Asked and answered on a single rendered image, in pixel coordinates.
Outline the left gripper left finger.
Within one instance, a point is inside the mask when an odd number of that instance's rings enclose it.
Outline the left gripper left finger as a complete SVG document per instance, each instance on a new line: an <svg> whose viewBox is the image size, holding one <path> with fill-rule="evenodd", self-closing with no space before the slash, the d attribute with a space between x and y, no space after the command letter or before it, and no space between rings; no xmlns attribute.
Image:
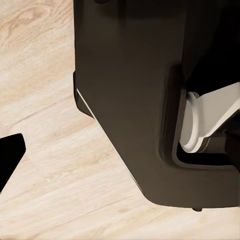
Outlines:
<svg viewBox="0 0 240 240"><path fill-rule="evenodd" d="M0 193L26 153L22 133L0 138Z"/></svg>

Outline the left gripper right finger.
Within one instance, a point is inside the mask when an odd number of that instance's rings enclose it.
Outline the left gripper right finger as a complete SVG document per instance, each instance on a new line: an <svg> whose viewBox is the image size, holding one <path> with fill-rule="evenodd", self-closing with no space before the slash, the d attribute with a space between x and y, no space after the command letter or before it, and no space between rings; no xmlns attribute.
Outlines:
<svg viewBox="0 0 240 240"><path fill-rule="evenodd" d="M240 173L240 135L235 133L228 133L225 141L224 151L235 165Z"/></svg>

